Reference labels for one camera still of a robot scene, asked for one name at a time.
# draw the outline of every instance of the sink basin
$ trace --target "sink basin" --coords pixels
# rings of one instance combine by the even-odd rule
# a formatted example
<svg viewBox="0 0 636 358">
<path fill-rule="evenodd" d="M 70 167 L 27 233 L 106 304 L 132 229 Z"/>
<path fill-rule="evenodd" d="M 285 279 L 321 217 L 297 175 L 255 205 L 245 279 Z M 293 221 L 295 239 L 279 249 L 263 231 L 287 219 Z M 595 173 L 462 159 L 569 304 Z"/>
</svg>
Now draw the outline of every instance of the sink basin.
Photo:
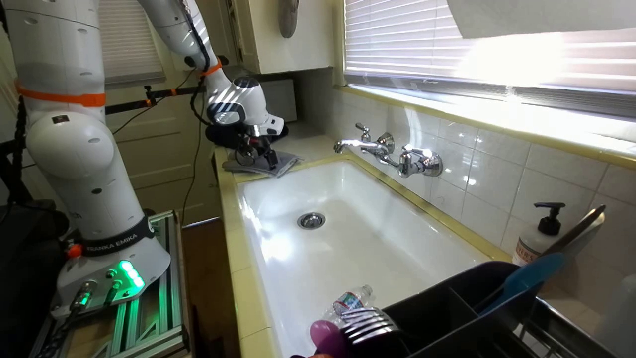
<svg viewBox="0 0 636 358">
<path fill-rule="evenodd" d="M 283 356 L 313 352 L 311 324 L 347 290 L 388 306 L 488 261 L 349 161 L 245 183 L 239 203 Z"/>
</svg>

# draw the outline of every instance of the black dish rack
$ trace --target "black dish rack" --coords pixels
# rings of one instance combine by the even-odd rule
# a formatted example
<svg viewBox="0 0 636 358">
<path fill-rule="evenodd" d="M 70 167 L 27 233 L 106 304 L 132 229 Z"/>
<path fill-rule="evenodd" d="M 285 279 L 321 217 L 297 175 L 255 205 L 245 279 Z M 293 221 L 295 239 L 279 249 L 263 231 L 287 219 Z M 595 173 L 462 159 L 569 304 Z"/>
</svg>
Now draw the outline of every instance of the black dish rack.
<svg viewBox="0 0 636 358">
<path fill-rule="evenodd" d="M 510 263 L 486 263 L 426 292 L 388 306 L 402 328 L 355 346 L 365 358 L 611 358 L 601 344 L 563 318 L 537 288 L 480 314 L 478 308 L 516 273 Z"/>
</svg>

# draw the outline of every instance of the soap dispenser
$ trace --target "soap dispenser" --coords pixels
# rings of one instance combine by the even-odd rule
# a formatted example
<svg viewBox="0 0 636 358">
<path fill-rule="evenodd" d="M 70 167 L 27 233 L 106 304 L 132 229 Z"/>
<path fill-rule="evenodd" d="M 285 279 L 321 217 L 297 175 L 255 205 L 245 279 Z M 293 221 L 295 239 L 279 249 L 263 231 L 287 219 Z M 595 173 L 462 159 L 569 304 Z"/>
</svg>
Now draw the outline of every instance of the soap dispenser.
<svg viewBox="0 0 636 358">
<path fill-rule="evenodd" d="M 514 255 L 514 263 L 520 267 L 533 263 L 559 239 L 561 223 L 557 217 L 565 203 L 535 203 L 535 207 L 549 207 L 551 215 L 543 217 L 537 227 L 530 227 L 520 235 Z"/>
</svg>

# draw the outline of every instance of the window blind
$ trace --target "window blind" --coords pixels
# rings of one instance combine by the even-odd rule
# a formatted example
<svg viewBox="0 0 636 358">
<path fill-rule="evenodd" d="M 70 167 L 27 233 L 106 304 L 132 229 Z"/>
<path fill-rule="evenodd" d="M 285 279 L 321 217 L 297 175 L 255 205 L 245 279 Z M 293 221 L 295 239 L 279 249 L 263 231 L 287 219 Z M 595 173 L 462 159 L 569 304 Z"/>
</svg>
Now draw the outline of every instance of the window blind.
<svg viewBox="0 0 636 358">
<path fill-rule="evenodd" d="M 108 86 L 164 80 L 150 22 L 138 0 L 102 2 L 100 20 Z"/>
<path fill-rule="evenodd" d="M 636 30 L 464 40 L 448 0 L 349 0 L 347 76 L 636 94 Z"/>
</svg>

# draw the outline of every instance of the white tile wall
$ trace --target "white tile wall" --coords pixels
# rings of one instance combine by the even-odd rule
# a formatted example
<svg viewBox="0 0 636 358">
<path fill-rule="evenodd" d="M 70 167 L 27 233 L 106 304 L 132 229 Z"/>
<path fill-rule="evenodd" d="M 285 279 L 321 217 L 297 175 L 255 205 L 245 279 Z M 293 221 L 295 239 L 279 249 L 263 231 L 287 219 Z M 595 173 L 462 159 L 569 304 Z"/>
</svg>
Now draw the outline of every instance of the white tile wall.
<svg viewBox="0 0 636 358">
<path fill-rule="evenodd" d="M 563 201 L 563 231 L 591 207 L 609 205 L 607 225 L 561 275 L 563 288 L 603 312 L 619 283 L 636 271 L 636 171 L 530 143 L 496 129 L 436 117 L 353 92 L 333 90 L 331 74 L 301 80 L 305 119 L 337 137 L 359 137 L 357 121 L 374 135 L 392 131 L 398 145 L 432 147 L 442 153 L 446 173 L 438 179 L 402 179 L 394 169 L 371 163 L 402 181 L 508 253 L 520 233 L 537 225 L 545 209 L 537 201 Z"/>
</svg>

